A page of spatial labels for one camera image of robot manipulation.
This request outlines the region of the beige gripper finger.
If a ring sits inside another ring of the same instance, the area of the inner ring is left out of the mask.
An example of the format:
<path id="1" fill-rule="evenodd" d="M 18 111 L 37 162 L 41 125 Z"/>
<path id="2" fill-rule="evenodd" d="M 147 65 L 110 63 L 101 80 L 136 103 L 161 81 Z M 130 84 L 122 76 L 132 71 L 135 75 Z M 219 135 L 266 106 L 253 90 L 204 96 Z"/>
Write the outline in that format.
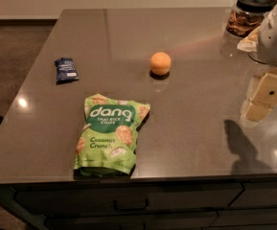
<path id="1" fill-rule="evenodd" d="M 261 122 L 277 105 L 277 68 L 262 76 L 254 76 L 242 104 L 242 116 L 251 122 Z"/>

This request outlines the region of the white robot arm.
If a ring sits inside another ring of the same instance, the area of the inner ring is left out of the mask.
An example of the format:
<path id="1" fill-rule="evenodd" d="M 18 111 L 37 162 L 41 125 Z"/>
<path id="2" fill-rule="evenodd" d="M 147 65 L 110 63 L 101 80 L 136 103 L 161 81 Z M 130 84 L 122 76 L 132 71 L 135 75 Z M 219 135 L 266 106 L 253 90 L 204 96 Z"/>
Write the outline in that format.
<path id="1" fill-rule="evenodd" d="M 277 4 L 258 29 L 256 50 L 249 55 L 270 66 L 262 76 L 250 82 L 242 105 L 241 114 L 245 119 L 260 122 L 277 105 Z"/>

